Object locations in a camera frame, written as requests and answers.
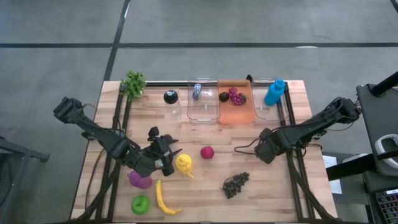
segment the blue water bottle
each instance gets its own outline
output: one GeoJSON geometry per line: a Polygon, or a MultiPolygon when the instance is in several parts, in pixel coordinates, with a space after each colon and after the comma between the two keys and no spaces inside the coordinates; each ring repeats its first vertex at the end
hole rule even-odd
{"type": "Polygon", "coordinates": [[[264,97],[264,102],[267,106],[273,106],[278,102],[280,96],[284,94],[285,91],[285,81],[275,80],[275,82],[269,87],[266,97],[264,97]]]}

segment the dark grapes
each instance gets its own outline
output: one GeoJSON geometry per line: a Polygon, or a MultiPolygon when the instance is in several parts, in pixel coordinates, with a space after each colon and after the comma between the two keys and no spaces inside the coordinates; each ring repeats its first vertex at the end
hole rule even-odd
{"type": "Polygon", "coordinates": [[[243,172],[241,174],[234,175],[224,182],[222,190],[227,199],[233,198],[238,193],[242,192],[241,186],[244,186],[245,182],[249,180],[249,174],[243,172]]]}

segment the green vegetable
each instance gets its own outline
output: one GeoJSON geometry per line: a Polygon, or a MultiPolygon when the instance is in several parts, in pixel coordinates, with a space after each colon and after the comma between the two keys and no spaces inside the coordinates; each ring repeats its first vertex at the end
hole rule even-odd
{"type": "Polygon", "coordinates": [[[147,83],[145,82],[145,77],[141,72],[133,72],[129,70],[126,76],[126,80],[121,80],[123,85],[127,85],[127,88],[122,92],[122,94],[126,95],[129,102],[131,102],[133,99],[141,97],[142,90],[147,83]]]}

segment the red grapes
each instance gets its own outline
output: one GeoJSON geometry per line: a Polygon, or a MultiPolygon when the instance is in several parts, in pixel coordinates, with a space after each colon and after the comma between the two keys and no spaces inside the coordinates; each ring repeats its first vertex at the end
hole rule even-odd
{"type": "Polygon", "coordinates": [[[228,95],[235,106],[242,105],[246,102],[247,96],[245,96],[243,93],[238,93],[238,89],[235,87],[229,89],[228,95]]]}

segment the yellow banana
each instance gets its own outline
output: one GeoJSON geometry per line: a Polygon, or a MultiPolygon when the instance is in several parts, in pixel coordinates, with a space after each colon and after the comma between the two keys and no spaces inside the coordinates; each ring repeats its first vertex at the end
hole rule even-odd
{"type": "Polygon", "coordinates": [[[156,181],[156,199],[157,199],[157,204],[158,204],[159,208],[166,214],[175,215],[177,212],[182,210],[182,209],[174,210],[174,209],[166,207],[166,205],[163,202],[162,183],[160,183],[160,180],[156,181]]]}

